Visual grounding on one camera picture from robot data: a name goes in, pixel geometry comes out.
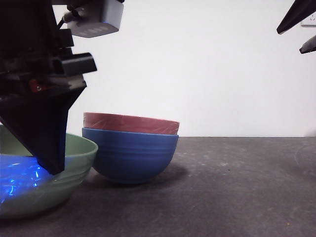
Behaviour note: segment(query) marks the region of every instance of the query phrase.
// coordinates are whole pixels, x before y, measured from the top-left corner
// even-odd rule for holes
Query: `blue bowl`
[[[82,136],[99,150],[94,169],[110,181],[144,183],[163,172],[172,160],[178,135],[149,134],[83,128]]]

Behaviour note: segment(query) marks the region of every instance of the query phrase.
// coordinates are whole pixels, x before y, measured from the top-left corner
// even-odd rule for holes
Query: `green bowl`
[[[67,200],[93,165],[98,146],[67,134],[65,171],[50,175],[35,157],[0,126],[0,218],[21,218]]]

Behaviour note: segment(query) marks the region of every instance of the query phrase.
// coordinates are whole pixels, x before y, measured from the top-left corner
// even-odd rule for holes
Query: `blue light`
[[[53,178],[35,157],[0,154],[0,213],[7,200],[37,189]]]
[[[14,195],[14,194],[13,194],[13,191],[14,191],[14,186],[11,187],[11,191],[9,192],[9,195],[10,195],[10,196]]]

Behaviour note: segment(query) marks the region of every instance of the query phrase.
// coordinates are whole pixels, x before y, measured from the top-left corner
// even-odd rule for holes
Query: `bowl rim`
[[[161,136],[161,137],[179,137],[178,134],[160,134],[160,133],[144,133],[144,132],[126,132],[126,131],[115,131],[115,130],[104,130],[104,129],[95,129],[95,128],[88,128],[88,127],[83,127],[83,129],[86,130],[92,130],[92,131],[97,131],[97,132],[115,132],[115,133],[125,133],[125,134],[139,134],[139,135],[146,135],[146,136]]]
[[[72,134],[72,133],[66,133],[67,135],[70,135],[70,136],[73,136],[73,137],[78,137],[78,138],[81,138],[83,140],[86,140],[87,142],[90,142],[92,145],[94,145],[94,149],[90,152],[87,152],[87,153],[82,153],[82,154],[75,154],[75,155],[68,155],[68,156],[65,156],[65,158],[71,158],[71,157],[82,157],[82,156],[89,156],[89,155],[92,155],[94,153],[96,153],[99,149],[99,146],[98,144],[96,144],[94,141],[91,141],[85,137],[82,137],[82,136],[78,136],[78,135],[75,135],[75,134]],[[9,156],[9,157],[15,157],[17,155],[14,155],[14,154],[6,154],[6,153],[0,153],[0,156],[1,155],[4,155],[4,156]],[[34,158],[34,156],[23,156],[23,157],[28,157],[28,158]]]
[[[150,117],[143,117],[143,116],[134,116],[134,115],[119,115],[119,114],[108,114],[108,113],[99,113],[99,112],[84,112],[84,116],[86,115],[104,115],[104,116],[118,116],[118,117],[125,117],[125,118],[133,118],[133,119],[151,119],[151,120],[158,120],[158,121],[165,121],[165,122],[175,122],[180,125],[179,121],[168,120],[168,119],[161,119],[161,118],[150,118]]]

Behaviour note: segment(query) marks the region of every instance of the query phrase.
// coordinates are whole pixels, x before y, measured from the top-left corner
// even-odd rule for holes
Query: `stacked bowls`
[[[94,169],[108,180],[140,184],[165,170],[178,138],[175,121],[125,115],[84,113],[82,135],[99,150]]]

